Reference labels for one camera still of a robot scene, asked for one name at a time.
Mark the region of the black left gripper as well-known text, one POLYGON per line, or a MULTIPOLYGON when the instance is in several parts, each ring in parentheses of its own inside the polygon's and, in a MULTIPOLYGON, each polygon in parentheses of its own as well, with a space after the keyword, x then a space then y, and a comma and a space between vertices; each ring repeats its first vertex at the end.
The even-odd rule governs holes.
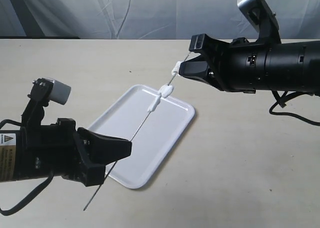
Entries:
POLYGON ((85 128, 78 128, 77 132, 86 141, 85 151, 94 164, 81 164, 74 137, 75 120, 58 118, 54 124, 42 125, 39 119, 22 118, 21 179, 45 178, 53 171, 55 176, 80 182, 86 187, 102 185, 104 165, 132 153, 132 142, 127 139, 101 135, 85 128))

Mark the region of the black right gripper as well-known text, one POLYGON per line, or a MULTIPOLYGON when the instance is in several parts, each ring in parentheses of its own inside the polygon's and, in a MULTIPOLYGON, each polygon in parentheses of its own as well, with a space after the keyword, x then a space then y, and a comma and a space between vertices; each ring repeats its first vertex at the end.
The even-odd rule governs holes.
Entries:
POLYGON ((202 33, 191 37, 188 50, 203 57, 181 63, 178 74, 184 78, 207 82, 226 92, 269 90, 265 67, 268 43, 249 42, 243 37, 224 42, 202 33))

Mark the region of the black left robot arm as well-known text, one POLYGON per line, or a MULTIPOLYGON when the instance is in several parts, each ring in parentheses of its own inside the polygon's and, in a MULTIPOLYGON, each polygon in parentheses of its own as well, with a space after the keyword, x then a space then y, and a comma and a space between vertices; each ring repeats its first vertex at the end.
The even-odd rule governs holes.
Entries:
POLYGON ((61 176, 86 187, 104 183, 106 165, 129 157, 131 141, 76 128, 73 119, 0 133, 0 180, 61 176))

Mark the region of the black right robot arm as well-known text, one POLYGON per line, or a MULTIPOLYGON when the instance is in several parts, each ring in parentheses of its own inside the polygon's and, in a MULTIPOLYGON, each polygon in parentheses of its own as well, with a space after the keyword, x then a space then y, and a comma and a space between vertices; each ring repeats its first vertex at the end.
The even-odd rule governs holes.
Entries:
POLYGON ((189 51, 197 57, 182 62, 179 75, 219 91, 256 93, 292 91, 319 94, 320 42, 250 42, 244 37, 225 42, 194 35, 189 51))

